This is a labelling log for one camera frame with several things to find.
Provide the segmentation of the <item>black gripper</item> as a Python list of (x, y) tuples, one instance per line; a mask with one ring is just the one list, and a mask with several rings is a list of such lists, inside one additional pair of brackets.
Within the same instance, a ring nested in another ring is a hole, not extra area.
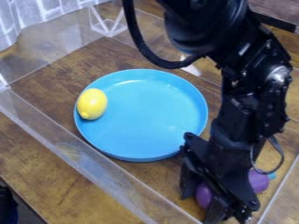
[(252, 146), (215, 136), (205, 141), (191, 132), (187, 132), (183, 138), (181, 199), (191, 197), (199, 183), (204, 182), (215, 196), (203, 224), (219, 224), (231, 217), (239, 223), (249, 223), (252, 213), (260, 208), (248, 181)]

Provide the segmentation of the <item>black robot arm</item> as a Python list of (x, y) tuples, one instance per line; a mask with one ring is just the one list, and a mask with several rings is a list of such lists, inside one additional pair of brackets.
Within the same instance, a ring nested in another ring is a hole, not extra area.
[(203, 224), (235, 218), (247, 224), (260, 208), (248, 181), (259, 153), (284, 129), (291, 57), (260, 24), (248, 0), (157, 0), (165, 30), (185, 53), (209, 57), (221, 71), (221, 105), (209, 139), (184, 135), (181, 195), (199, 183), (213, 192)]

